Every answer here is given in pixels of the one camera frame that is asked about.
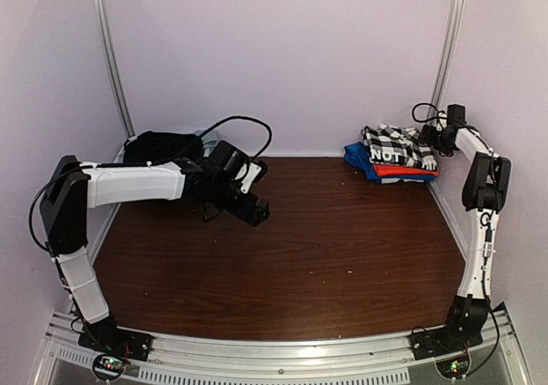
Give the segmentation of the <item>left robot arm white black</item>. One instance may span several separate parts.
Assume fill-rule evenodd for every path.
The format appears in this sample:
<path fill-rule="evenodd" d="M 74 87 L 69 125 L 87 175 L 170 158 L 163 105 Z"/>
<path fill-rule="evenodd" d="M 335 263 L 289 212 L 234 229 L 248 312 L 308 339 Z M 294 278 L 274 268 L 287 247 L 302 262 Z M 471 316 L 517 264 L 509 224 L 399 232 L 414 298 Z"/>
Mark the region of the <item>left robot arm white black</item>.
<path fill-rule="evenodd" d="M 48 252 L 60 269 L 91 342 L 105 354 L 118 352 L 122 333 L 113 317 L 87 253 L 87 212 L 103 205 L 182 198 L 211 204 L 240 221 L 259 226 L 270 216 L 268 201 L 251 191 L 267 171 L 243 151 L 222 140 L 202 163 L 173 157 L 165 163 L 83 163 L 63 157 L 50 181 L 34 197 Z"/>

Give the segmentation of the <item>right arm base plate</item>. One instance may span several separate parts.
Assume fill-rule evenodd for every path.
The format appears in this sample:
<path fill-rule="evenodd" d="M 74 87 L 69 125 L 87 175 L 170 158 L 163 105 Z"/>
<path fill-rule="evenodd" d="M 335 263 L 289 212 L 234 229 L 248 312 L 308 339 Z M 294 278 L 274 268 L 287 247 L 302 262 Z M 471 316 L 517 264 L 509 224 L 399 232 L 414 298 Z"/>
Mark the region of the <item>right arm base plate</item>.
<path fill-rule="evenodd" d="M 436 358 L 483 343 L 481 329 L 467 321 L 448 320 L 443 327 L 425 329 L 417 326 L 408 336 L 415 360 Z"/>

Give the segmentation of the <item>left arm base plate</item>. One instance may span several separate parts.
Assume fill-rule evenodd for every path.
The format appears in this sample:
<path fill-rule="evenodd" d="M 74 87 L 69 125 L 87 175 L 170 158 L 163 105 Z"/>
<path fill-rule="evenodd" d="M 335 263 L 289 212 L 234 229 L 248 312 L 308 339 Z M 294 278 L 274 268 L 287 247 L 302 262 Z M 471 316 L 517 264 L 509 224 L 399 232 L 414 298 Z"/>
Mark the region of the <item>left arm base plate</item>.
<path fill-rule="evenodd" d="M 115 318 L 109 315 L 97 323 L 84 321 L 78 344 L 111 356 L 146 362 L 151 350 L 152 336 L 121 329 Z"/>

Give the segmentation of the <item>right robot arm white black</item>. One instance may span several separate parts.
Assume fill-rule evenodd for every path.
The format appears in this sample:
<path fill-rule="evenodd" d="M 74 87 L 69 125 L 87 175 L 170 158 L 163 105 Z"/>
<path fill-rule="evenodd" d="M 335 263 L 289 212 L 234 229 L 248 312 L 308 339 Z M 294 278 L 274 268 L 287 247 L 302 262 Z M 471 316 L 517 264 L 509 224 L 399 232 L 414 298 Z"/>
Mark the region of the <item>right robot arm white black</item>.
<path fill-rule="evenodd" d="M 432 113 L 424 120 L 414 118 L 423 125 L 420 143 L 444 157 L 460 151 L 470 162 L 462 188 L 462 206 L 471 218 L 472 237 L 461 284 L 438 339 L 445 351 L 456 352 L 481 332 L 491 311 L 492 260 L 511 161 L 495 152 L 480 131 L 467 123 L 463 105 L 451 104 L 440 111 L 433 104 L 418 103 L 412 111 L 420 107 Z"/>

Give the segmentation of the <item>black white checkered cloth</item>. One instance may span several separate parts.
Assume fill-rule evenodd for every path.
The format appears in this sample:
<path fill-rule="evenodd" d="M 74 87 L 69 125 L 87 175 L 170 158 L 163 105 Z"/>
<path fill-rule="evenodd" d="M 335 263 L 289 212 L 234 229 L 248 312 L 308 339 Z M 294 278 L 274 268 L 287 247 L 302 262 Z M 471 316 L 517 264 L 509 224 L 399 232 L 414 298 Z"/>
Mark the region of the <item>black white checkered cloth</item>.
<path fill-rule="evenodd" d="M 437 171 L 434 150 L 419 143 L 420 133 L 415 127 L 395 127 L 379 124 L 361 130 L 362 143 L 373 164 L 402 166 Z"/>

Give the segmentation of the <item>orange t-shirt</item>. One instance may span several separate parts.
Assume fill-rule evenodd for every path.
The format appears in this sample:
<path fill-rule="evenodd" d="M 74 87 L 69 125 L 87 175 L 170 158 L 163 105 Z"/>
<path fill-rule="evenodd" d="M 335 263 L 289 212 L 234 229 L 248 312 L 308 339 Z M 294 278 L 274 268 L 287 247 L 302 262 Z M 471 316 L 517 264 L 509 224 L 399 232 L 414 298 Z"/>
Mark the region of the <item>orange t-shirt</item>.
<path fill-rule="evenodd" d="M 401 165 L 374 164 L 373 169 L 376 175 L 381 177 L 402 175 L 431 175 L 434 177 L 438 176 L 437 170 L 431 171 L 427 169 L 417 169 Z"/>

